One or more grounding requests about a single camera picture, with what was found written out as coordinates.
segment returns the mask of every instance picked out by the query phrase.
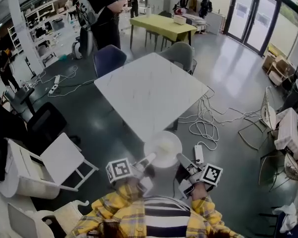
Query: crumpled white fabric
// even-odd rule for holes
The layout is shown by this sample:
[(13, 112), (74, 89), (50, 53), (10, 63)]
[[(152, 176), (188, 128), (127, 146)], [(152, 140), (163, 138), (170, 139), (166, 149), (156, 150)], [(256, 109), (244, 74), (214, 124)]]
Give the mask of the crumpled white fabric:
[(282, 234), (293, 229), (295, 225), (297, 224), (297, 210), (295, 208), (294, 203), (291, 203), (291, 205), (284, 205), (280, 208), (276, 208), (273, 210), (273, 214), (280, 214), (281, 212), (284, 212), (286, 214), (282, 227), (280, 228), (279, 232)]

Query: black and white striped shirt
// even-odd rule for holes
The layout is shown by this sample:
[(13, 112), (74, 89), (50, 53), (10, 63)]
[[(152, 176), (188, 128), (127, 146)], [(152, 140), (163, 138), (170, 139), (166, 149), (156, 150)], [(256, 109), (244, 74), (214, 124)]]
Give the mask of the black and white striped shirt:
[(145, 224), (148, 238), (184, 238), (190, 219), (190, 207), (163, 196), (145, 198)]

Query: hair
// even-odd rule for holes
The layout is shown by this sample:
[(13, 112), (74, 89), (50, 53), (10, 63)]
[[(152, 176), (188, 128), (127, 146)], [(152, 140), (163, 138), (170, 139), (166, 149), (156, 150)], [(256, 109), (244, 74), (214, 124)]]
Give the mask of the hair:
[[(126, 238), (127, 235), (120, 228), (118, 222), (103, 222), (100, 225), (100, 238)], [(228, 232), (223, 230), (211, 230), (207, 234), (208, 238), (230, 238)]]

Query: backpack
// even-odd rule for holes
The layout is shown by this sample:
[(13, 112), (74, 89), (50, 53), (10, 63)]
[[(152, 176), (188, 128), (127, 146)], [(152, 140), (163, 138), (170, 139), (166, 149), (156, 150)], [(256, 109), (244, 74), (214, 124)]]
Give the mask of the backpack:
[(90, 30), (91, 26), (97, 23), (98, 18), (103, 12), (104, 8), (105, 7), (96, 13), (88, 0), (79, 0), (76, 6), (76, 11), (80, 26), (85, 30)]

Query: double door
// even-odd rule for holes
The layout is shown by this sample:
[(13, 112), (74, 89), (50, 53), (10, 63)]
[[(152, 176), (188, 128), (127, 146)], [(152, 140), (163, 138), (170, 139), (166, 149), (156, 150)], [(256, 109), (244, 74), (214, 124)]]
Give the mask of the double door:
[(280, 2), (231, 0), (224, 33), (263, 55), (272, 36)]

